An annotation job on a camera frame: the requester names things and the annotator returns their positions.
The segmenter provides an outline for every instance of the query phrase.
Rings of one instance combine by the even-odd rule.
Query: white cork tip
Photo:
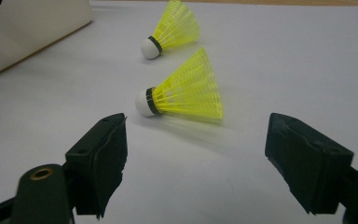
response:
[[[159,51],[156,45],[150,39],[146,39],[141,46],[141,52],[146,59],[154,59],[159,56]]]
[[[146,90],[139,92],[135,99],[135,106],[142,116],[151,117],[154,115],[150,110],[149,104],[147,103]]]

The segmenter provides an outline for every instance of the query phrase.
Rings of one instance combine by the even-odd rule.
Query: black band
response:
[[[161,53],[162,52],[162,47],[159,44],[159,42],[157,41],[157,39],[155,37],[153,37],[153,36],[149,36],[149,40],[151,40],[153,42],[153,44],[156,45],[156,47],[158,49],[158,52]]]
[[[147,101],[147,104],[149,105],[150,111],[153,114],[159,114],[159,112],[154,104],[154,101],[153,101],[152,92],[153,92],[153,88],[149,88],[146,90],[146,101]]]

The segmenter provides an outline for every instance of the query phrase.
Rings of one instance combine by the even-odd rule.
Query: white table surface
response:
[[[200,40],[154,61],[140,45],[166,4],[92,2],[93,22],[0,73],[0,202],[23,173],[64,163],[99,119],[128,116],[129,157],[100,222],[341,223],[308,215],[264,156],[269,114],[308,123],[354,151],[358,168],[358,7],[189,3]],[[225,117],[211,125],[141,117],[140,90],[205,47]]]

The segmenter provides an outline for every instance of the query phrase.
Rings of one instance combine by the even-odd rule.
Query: shuttlecock cork base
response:
[[[154,59],[162,52],[162,47],[153,36],[149,36],[141,46],[141,52],[146,59]]]
[[[154,87],[147,89],[146,91],[139,92],[138,97],[135,99],[135,106],[139,113],[145,117],[151,117],[159,114],[156,105],[153,101],[153,89]]]

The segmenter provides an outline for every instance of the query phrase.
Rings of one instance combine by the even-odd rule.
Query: shuttlecock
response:
[[[167,48],[195,41],[200,37],[193,12],[179,0],[170,0],[153,35],[141,46],[146,59],[154,59]]]
[[[172,112],[222,119],[220,93],[205,49],[199,49],[157,87],[141,91],[135,105],[146,117]]]

